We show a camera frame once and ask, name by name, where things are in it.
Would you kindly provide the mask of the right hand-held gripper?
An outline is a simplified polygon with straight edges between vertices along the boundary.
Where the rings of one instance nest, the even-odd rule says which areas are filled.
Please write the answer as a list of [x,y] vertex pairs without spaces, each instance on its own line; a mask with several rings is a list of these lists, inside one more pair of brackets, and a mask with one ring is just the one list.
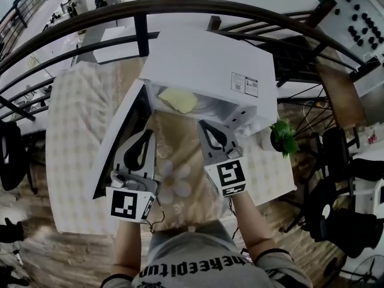
[[204,171],[221,197],[229,197],[247,188],[247,158],[234,132],[213,121],[200,120],[197,133],[204,157]]

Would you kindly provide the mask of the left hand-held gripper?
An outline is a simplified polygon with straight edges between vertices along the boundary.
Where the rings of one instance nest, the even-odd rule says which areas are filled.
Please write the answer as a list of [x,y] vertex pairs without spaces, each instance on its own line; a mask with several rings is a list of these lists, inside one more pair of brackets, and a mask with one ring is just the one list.
[[140,131],[127,139],[115,154],[112,183],[106,187],[111,217],[145,223],[157,198],[154,180],[156,137],[152,130]]

